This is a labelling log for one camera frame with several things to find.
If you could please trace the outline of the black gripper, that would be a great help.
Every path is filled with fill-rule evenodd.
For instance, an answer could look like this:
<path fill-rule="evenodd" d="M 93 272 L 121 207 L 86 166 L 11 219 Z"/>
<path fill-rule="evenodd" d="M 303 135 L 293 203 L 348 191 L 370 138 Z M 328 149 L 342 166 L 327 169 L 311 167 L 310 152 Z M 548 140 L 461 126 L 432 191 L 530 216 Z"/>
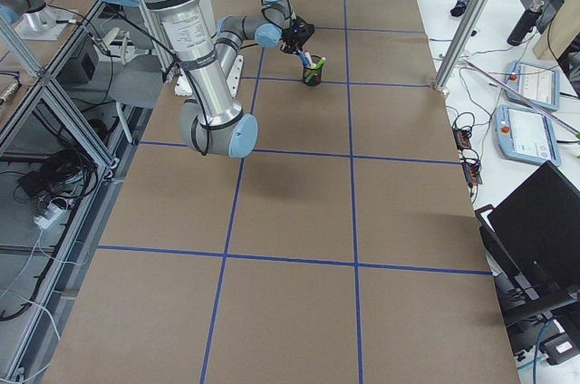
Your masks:
<path fill-rule="evenodd" d="M 298 53 L 304 49 L 305 43 L 315 32 L 314 24 L 306 22 L 301 16 L 297 16 L 290 25 L 282 31 L 282 53 Z"/>

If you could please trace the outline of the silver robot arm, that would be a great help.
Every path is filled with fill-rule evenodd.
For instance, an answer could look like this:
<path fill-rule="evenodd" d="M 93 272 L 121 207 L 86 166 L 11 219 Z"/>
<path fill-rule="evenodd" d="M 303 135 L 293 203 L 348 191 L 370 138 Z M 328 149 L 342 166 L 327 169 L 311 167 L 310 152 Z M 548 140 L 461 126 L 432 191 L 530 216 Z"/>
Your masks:
<path fill-rule="evenodd" d="M 250 154 L 256 145 L 257 120 L 231 96 L 200 0 L 100 1 L 145 5 L 159 18 L 196 98 L 185 102 L 180 115 L 180 131 L 187 144 L 203 155 L 244 158 Z"/>
<path fill-rule="evenodd" d="M 215 46 L 219 64 L 228 77 L 247 41 L 254 41 L 264 49 L 279 47 L 282 53 L 298 54 L 314 32 L 314 24 L 295 12 L 291 0 L 261 0 L 259 14 L 231 15 L 218 20 Z"/>

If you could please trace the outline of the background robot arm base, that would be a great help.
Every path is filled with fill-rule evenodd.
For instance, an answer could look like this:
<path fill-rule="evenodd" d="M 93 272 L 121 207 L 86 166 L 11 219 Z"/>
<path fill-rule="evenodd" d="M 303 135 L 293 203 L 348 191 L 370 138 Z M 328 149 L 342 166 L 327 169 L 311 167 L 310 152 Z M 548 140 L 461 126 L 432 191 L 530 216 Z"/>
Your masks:
<path fill-rule="evenodd" d="M 45 0 L 1 0 L 1 16 L 24 40 L 58 40 L 67 22 L 59 24 Z"/>

